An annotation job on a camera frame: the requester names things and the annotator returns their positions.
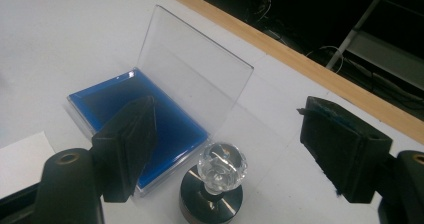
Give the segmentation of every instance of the cable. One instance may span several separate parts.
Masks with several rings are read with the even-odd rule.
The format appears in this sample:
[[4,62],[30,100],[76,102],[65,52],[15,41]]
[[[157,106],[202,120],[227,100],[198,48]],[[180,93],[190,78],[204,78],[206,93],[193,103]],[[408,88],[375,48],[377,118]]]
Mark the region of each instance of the cable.
[[288,46],[288,44],[287,44],[287,42],[285,42],[284,40],[283,40],[283,36],[282,35],[280,35],[280,34],[278,34],[278,33],[275,33],[275,32],[273,32],[273,31],[271,31],[271,30],[267,30],[268,32],[270,32],[270,33],[272,33],[272,34],[274,34],[277,38],[274,38],[275,40],[277,40],[277,41],[280,41],[280,42],[282,42],[284,45],[286,45],[286,46]]
[[344,63],[344,57],[343,57],[343,53],[339,50],[339,48],[335,47],[335,46],[322,46],[320,48],[318,48],[317,50],[312,50],[310,51],[308,54],[306,54],[306,57],[309,57],[309,55],[311,55],[313,52],[318,51],[318,50],[323,50],[323,49],[327,49],[327,48],[333,48],[336,49],[336,52],[340,53],[340,58],[341,58],[341,63],[340,63],[340,67],[339,69],[337,69],[337,71],[335,72],[336,74],[339,73],[339,71],[342,69],[343,67],[343,63]]
[[264,18],[264,16],[269,12],[269,9],[271,9],[271,0],[268,0],[268,2],[269,2],[268,9],[265,11],[265,13],[256,22],[259,22],[260,20],[262,20],[262,18]]
[[[381,98],[385,100],[392,100],[399,105],[412,110],[412,111],[422,111],[424,110],[424,99],[415,96],[411,93],[406,92],[393,82],[387,80],[386,78],[378,75],[377,73],[374,73],[372,71],[369,71],[368,69],[362,67],[361,65],[352,62],[351,60],[345,58],[345,61],[349,64],[351,64],[355,69],[357,69],[360,73],[362,73],[364,76],[369,78],[371,82],[371,87],[368,87],[368,91],[371,93],[374,93]],[[356,83],[361,83],[362,81],[359,81],[354,76],[350,75],[349,73],[345,73],[347,76],[349,76],[350,79],[354,80]],[[407,103],[413,103],[416,106],[408,105]]]

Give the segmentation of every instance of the white tabletop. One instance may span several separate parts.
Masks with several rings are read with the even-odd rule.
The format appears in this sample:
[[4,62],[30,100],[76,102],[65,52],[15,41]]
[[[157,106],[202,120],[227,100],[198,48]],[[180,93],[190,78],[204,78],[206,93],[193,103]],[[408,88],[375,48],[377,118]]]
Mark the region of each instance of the white tabletop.
[[[214,136],[237,145],[249,163],[233,223],[379,223],[377,194],[359,205],[336,195],[299,142],[296,109],[309,95],[325,98],[390,136],[393,155],[424,146],[175,0],[0,0],[0,148],[41,131],[56,152],[90,148],[66,97],[135,66],[156,4],[255,68]],[[104,203],[106,223],[185,223],[178,191],[192,164],[142,199]]]

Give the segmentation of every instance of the metal base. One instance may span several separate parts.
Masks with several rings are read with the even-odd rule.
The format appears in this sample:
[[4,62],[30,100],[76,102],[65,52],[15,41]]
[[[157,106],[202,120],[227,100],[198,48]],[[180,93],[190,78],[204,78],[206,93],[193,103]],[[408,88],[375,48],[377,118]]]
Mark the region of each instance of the metal base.
[[184,176],[180,189],[180,209],[189,223],[229,223],[240,210],[243,189],[211,195],[193,166]]

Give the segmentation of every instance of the round knob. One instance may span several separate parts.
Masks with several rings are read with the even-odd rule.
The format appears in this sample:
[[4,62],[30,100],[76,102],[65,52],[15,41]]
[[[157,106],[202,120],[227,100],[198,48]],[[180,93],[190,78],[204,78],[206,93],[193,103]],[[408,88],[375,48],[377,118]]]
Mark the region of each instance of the round knob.
[[197,170],[205,189],[212,195],[218,195],[241,184],[247,173],[247,162],[236,146],[215,143],[200,154]]

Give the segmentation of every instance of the clear plastic box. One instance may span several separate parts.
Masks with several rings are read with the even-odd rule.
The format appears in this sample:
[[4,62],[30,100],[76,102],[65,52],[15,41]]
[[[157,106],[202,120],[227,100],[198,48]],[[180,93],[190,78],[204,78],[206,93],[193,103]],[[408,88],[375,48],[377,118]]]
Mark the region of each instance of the clear plastic box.
[[252,66],[156,6],[136,67],[68,100],[93,135],[129,101],[155,97],[159,141],[137,184],[144,196],[210,141],[252,72]]

